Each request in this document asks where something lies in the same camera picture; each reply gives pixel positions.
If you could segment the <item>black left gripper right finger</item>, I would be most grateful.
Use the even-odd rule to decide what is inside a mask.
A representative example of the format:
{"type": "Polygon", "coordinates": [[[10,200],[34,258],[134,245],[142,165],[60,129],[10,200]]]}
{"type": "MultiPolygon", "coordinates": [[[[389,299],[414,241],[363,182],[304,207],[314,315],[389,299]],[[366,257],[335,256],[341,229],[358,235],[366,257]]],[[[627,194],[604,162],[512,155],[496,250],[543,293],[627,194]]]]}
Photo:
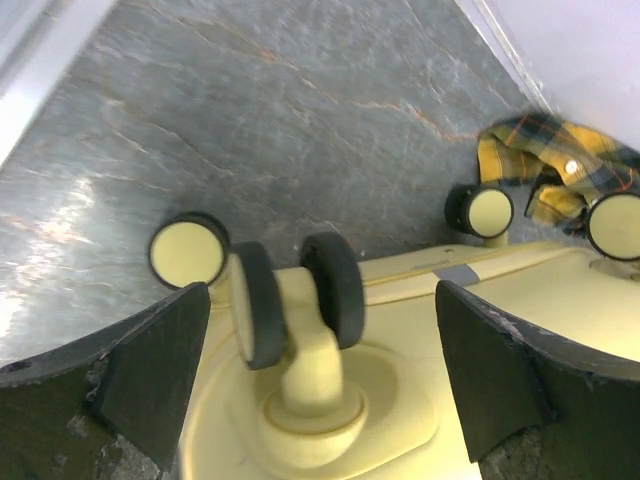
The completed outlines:
{"type": "Polygon", "coordinates": [[[439,336],[464,441],[485,479],[636,479],[639,364],[504,312],[451,281],[439,336]]]}

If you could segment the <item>yellow suitcase with black lining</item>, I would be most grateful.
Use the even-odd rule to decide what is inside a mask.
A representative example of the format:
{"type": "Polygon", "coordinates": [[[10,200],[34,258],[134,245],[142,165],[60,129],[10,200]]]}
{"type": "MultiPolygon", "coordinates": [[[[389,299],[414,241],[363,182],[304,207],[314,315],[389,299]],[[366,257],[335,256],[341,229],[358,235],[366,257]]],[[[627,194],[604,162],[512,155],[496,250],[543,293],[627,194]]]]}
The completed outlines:
{"type": "Polygon", "coordinates": [[[189,212],[152,236],[153,272],[203,281],[210,316],[178,450],[182,479],[485,479],[470,460],[437,324],[451,281],[536,326],[639,364],[639,196],[602,197],[588,248],[512,245],[513,205],[459,185],[449,224],[481,239],[358,261],[336,232],[277,270],[189,212]]]}

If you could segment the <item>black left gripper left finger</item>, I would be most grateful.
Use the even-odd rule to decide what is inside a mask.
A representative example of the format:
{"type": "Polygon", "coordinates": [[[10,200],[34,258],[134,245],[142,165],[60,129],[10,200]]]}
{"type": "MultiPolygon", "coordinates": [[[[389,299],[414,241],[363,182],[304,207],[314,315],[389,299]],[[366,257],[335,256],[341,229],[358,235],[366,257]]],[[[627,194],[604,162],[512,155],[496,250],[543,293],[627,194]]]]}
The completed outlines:
{"type": "Polygon", "coordinates": [[[1,369],[4,479],[160,479],[172,470],[210,314],[194,283],[1,369]]]}

